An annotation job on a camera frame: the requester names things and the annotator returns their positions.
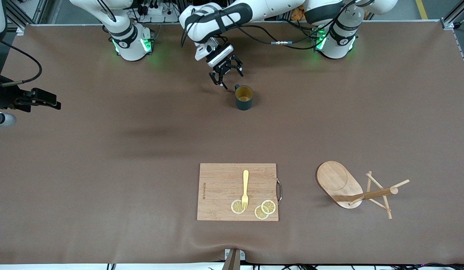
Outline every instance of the cable connector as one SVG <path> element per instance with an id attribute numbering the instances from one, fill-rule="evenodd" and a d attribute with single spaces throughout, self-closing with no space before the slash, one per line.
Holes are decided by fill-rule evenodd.
<path id="1" fill-rule="evenodd" d="M 271 45 L 290 45 L 292 41 L 271 41 Z"/>

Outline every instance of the wire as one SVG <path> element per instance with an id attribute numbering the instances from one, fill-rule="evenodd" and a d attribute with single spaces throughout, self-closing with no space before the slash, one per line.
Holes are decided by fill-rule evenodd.
<path id="1" fill-rule="evenodd" d="M 212 36 L 213 38 L 220 38 L 222 39 L 222 41 L 225 43 L 227 43 L 227 41 L 229 41 L 229 38 L 227 38 L 226 36 L 221 36 L 220 34 L 216 35 L 216 36 Z"/>
<path id="2" fill-rule="evenodd" d="M 136 22 L 139 22 L 139 19 L 137 18 L 136 10 L 135 10 L 135 9 L 132 9 L 132 11 L 134 12 L 134 17 L 135 17 L 135 19 L 136 19 Z"/>
<path id="3" fill-rule="evenodd" d="M 293 21 L 287 20 L 287 19 L 280 19 L 279 21 L 288 22 L 291 26 L 294 26 L 294 27 L 300 29 L 300 26 L 298 25 L 299 21 L 297 21 L 298 24 L 294 24 Z M 304 27 L 304 26 L 302 26 L 302 29 L 312 31 L 314 28 L 313 27 Z"/>
<path id="4" fill-rule="evenodd" d="M 308 36 L 308 34 L 305 32 L 305 30 L 302 28 L 302 25 L 300 25 L 300 21 L 297 21 L 297 24 L 299 25 L 300 31 L 304 33 L 304 35 Z"/>
<path id="5" fill-rule="evenodd" d="M 106 12 L 109 12 L 109 18 L 115 22 L 117 22 L 117 19 L 115 17 L 115 15 L 112 13 L 112 10 L 104 3 L 103 0 L 97 0 L 97 2 L 99 3 L 100 7 L 102 7 L 103 10 L 105 10 Z"/>
<path id="6" fill-rule="evenodd" d="M 344 12 L 345 10 L 347 10 L 348 7 L 350 7 L 351 5 L 354 5 L 355 3 L 357 2 L 357 0 L 353 0 L 351 2 L 349 2 L 347 5 L 345 5 L 341 10 L 340 12 L 335 16 L 335 18 L 333 18 L 330 22 L 328 22 L 327 24 L 324 24 L 323 26 L 319 27 L 318 29 L 315 29 L 314 31 L 311 31 L 310 34 L 306 34 L 304 31 L 302 31 L 304 34 L 306 34 L 305 37 L 303 37 L 302 39 L 299 39 L 297 41 L 292 41 L 292 44 L 295 44 L 295 43 L 299 43 L 301 41 L 304 41 L 306 38 L 312 38 L 313 35 L 315 33 L 317 33 L 318 31 L 321 31 L 323 29 L 325 29 L 327 26 L 330 26 L 329 29 L 328 29 L 328 32 L 326 33 L 326 36 L 330 33 L 332 27 L 334 26 L 335 22 L 338 20 L 338 17 L 340 16 L 340 14 L 342 14 L 342 12 Z M 273 41 L 278 41 L 278 39 L 276 39 L 275 37 L 273 37 L 268 31 L 267 29 L 261 27 L 261 26 L 258 26 L 258 25 L 242 25 L 242 26 L 239 26 L 234 20 L 232 20 L 232 18 L 230 17 L 230 15 L 224 11 L 224 10 L 219 10 L 219 16 L 221 17 L 221 13 L 225 14 L 228 19 L 234 24 L 234 27 L 230 28 L 230 29 L 234 29 L 234 28 L 237 28 L 239 29 L 239 31 L 241 31 L 242 33 L 244 33 L 246 36 L 248 36 L 249 38 L 251 39 L 254 39 L 255 41 L 259 42 L 259 43 L 262 43 L 262 44 L 267 44 L 267 45 L 272 45 L 271 42 L 266 42 L 266 41 L 261 41 L 260 39 L 252 36 L 251 34 L 249 34 L 248 32 L 244 31 L 244 29 L 242 29 L 243 27 L 254 27 L 254 28 L 258 28 L 258 29 L 261 29 L 262 31 L 264 31 L 270 38 L 272 38 Z M 197 17 L 197 19 L 192 22 L 191 24 L 189 24 L 189 28 L 187 29 L 187 27 L 184 27 L 184 32 L 182 32 L 182 37 L 181 37 L 181 47 L 184 46 L 184 43 L 185 43 L 185 40 L 187 38 L 187 34 L 189 33 L 189 30 L 191 29 L 191 27 L 197 23 L 200 19 L 202 18 L 202 16 L 199 16 Z M 309 46 L 309 47 L 305 47 L 305 48 L 301 48 L 301 47 L 295 47 L 295 46 L 290 46 L 290 45 L 284 45 L 285 47 L 287 48 L 292 48 L 292 49 L 295 49 L 295 50 L 310 50 L 312 48 L 315 48 L 317 46 L 319 46 L 325 39 L 322 39 L 320 42 L 312 45 L 312 46 Z"/>
<path id="7" fill-rule="evenodd" d="M 180 15 L 180 10 L 174 5 L 174 3 L 171 2 L 171 0 L 169 0 L 169 4 L 167 5 L 167 8 L 170 10 L 171 9 L 171 5 L 172 7 L 174 7 L 174 13 L 175 15 L 177 16 L 177 19 L 179 19 L 179 15 Z"/>
<path id="8" fill-rule="evenodd" d="M 162 28 L 162 23 L 160 23 L 160 25 L 159 25 L 159 29 L 157 30 L 157 34 L 154 35 L 154 41 L 156 41 L 159 38 L 159 33 L 160 33 L 161 28 Z"/>
<path id="9" fill-rule="evenodd" d="M 323 30 L 325 27 L 327 27 L 327 26 L 329 26 L 329 25 L 331 24 L 331 26 L 330 26 L 329 29 L 328 29 L 328 32 L 326 33 L 326 36 L 327 36 L 327 35 L 330 33 L 330 30 L 331 30 L 332 27 L 334 26 L 335 22 L 337 21 L 338 17 L 340 16 L 340 14 L 342 14 L 342 12 L 344 12 L 345 10 L 347 10 L 348 7 L 350 7 L 351 5 L 354 5 L 356 2 L 357 2 L 357 0 L 353 0 L 353 1 L 349 2 L 347 5 L 345 5 L 345 6 L 340 10 L 340 12 L 337 14 L 337 16 L 335 16 L 335 18 L 334 18 L 333 20 L 331 20 L 331 21 L 328 22 L 327 24 L 323 25 L 322 27 L 316 29 L 315 31 L 312 31 L 308 36 L 305 36 L 304 38 L 302 38 L 302 39 L 300 39 L 300 40 L 298 40 L 298 41 L 292 41 L 292 44 L 298 43 L 298 42 L 300 42 L 300 41 L 303 41 L 303 40 L 305 40 L 306 38 L 311 38 L 311 36 L 312 36 L 313 34 L 317 33 L 318 31 Z M 258 42 L 260 42 L 260 43 L 263 43 L 263 44 L 270 44 L 270 43 L 261 41 L 261 40 L 255 38 L 255 37 L 251 36 L 249 33 L 246 33 L 245 31 L 243 31 L 243 29 L 241 29 L 241 27 L 248 26 L 248 25 L 239 26 L 239 25 L 237 25 L 236 22 L 234 22 L 234 20 L 232 20 L 232 18 L 229 16 L 228 13 L 226 13 L 226 12 L 224 12 L 224 13 L 225 13 L 225 14 L 227 15 L 227 17 L 235 24 L 235 26 L 236 26 L 240 31 L 242 31 L 244 34 L 246 34 L 246 35 L 249 36 L 250 38 L 252 38 L 252 39 L 254 39 L 255 41 L 258 41 Z M 264 32 L 266 32 L 266 34 L 267 34 L 268 36 L 270 36 L 274 41 L 277 41 L 277 39 L 274 38 L 266 29 L 264 29 L 264 28 L 261 27 L 261 26 L 258 26 L 258 28 L 260 28 L 260 29 L 262 29 Z M 295 50 L 310 50 L 310 49 L 312 49 L 312 48 L 315 48 L 315 47 L 319 46 L 324 40 L 325 40 L 325 39 L 322 39 L 320 42 L 318 42 L 318 43 L 316 43 L 316 44 L 314 44 L 314 45 L 312 45 L 312 46 L 310 46 L 310 47 L 306 47 L 306 48 L 299 48 L 299 47 L 294 47 L 294 46 L 289 46 L 289 45 L 284 45 L 284 46 L 287 47 L 287 48 L 293 48 L 293 49 L 295 49 Z"/>
<path id="10" fill-rule="evenodd" d="M 184 43 L 187 39 L 187 35 L 189 34 L 189 31 L 190 29 L 192 28 L 192 26 L 194 26 L 195 23 L 197 23 L 202 17 L 199 16 L 197 17 L 196 20 L 194 20 L 194 22 L 192 22 L 191 24 L 189 24 L 189 28 L 187 29 L 187 26 L 184 27 L 184 31 L 182 32 L 182 37 L 180 38 L 180 46 L 183 47 L 184 46 Z"/>
<path id="11" fill-rule="evenodd" d="M 34 61 L 37 66 L 39 67 L 39 72 L 37 72 L 37 74 L 35 76 L 33 76 L 32 78 L 30 79 L 27 79 L 27 80 L 23 80 L 23 81 L 17 81 L 17 82 L 6 82 L 4 84 L 2 84 L 3 87 L 6 87 L 6 86 L 12 86 L 12 85 L 18 85 L 18 84 L 25 84 L 25 83 L 28 83 L 28 82 L 32 82 L 33 80 L 39 78 L 39 76 L 42 74 L 42 65 L 39 63 L 38 60 L 36 60 L 35 58 L 33 58 L 32 56 L 30 56 L 30 54 L 26 53 L 25 51 L 19 49 L 19 48 L 16 48 L 15 46 L 12 46 L 11 44 L 5 42 L 5 41 L 1 41 L 2 44 L 22 53 L 23 55 L 29 57 L 30 59 L 32 59 L 32 61 Z"/>

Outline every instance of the oval wooden board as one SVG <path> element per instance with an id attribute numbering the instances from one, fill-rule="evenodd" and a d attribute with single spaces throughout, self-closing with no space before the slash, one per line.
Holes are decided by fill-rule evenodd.
<path id="1" fill-rule="evenodd" d="M 352 201 L 349 196 L 361 194 L 364 191 L 352 174 L 337 161 L 327 161 L 319 166 L 317 182 L 340 207 L 352 209 L 362 203 L 359 201 L 349 205 Z"/>

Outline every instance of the yellow floor line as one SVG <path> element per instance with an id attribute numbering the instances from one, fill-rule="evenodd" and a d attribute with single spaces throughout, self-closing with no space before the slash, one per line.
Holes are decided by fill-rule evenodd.
<path id="1" fill-rule="evenodd" d="M 424 3 L 422 3 L 422 0 L 415 0 L 415 2 L 417 3 L 417 7 L 419 8 L 420 17 L 422 18 L 422 20 L 428 20 L 429 18 L 427 17 L 427 13 L 425 12 Z"/>

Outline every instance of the mug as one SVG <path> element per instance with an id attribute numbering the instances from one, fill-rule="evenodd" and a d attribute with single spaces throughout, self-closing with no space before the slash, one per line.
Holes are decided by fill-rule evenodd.
<path id="1" fill-rule="evenodd" d="M 235 104 L 237 108 L 246 111 L 252 107 L 252 99 L 254 97 L 254 91 L 252 88 L 246 85 L 235 86 Z"/>

